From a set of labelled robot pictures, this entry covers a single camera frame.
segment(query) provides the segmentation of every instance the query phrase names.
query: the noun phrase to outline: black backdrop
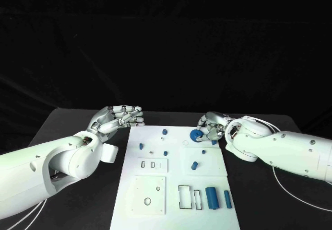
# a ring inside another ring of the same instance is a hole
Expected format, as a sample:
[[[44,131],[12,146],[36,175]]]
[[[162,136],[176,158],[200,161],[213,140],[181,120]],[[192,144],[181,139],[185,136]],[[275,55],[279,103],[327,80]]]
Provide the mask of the black backdrop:
[[[332,138],[327,17],[188,1],[21,3],[0,8],[2,152],[26,146],[54,108],[123,104],[286,114]]]

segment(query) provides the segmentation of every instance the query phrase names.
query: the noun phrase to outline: table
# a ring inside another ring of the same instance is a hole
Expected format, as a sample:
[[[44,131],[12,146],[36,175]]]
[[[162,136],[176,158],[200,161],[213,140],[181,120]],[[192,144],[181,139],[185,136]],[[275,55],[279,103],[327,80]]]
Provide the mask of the table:
[[[97,110],[55,109],[31,143],[74,135],[87,129]],[[148,125],[195,126],[202,113],[145,112]],[[273,123],[282,130],[299,132],[293,119],[286,115],[250,115]],[[93,175],[67,187],[48,199],[45,209],[31,226],[34,230],[109,230],[112,224],[117,187],[126,153],[130,129],[120,129],[107,143],[119,146],[116,163],[100,162]],[[226,140],[220,140],[233,201],[241,230],[263,229],[329,229],[332,213],[299,202],[280,188],[272,167],[259,159],[247,162],[226,150]],[[309,203],[332,209],[332,186],[276,169],[288,190]],[[28,210],[0,220],[0,230],[6,230],[28,214]],[[25,229],[35,215],[16,229]]]

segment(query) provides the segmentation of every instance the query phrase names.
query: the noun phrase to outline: robotic arm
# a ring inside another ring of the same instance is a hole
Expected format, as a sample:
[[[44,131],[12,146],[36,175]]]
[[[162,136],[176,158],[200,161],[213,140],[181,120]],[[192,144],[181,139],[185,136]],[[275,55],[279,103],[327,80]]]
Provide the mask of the robotic arm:
[[[208,134],[200,130],[204,123]],[[250,116],[234,119],[226,114],[208,112],[191,132],[191,139],[195,142],[214,141],[224,135],[227,150],[240,159],[254,162],[260,158],[276,168],[332,182],[331,140],[280,131],[269,122]]]
[[[142,115],[140,107],[104,107],[86,131],[0,156],[0,219],[87,178],[100,161],[114,162],[119,148],[104,142],[119,128],[145,126]]]

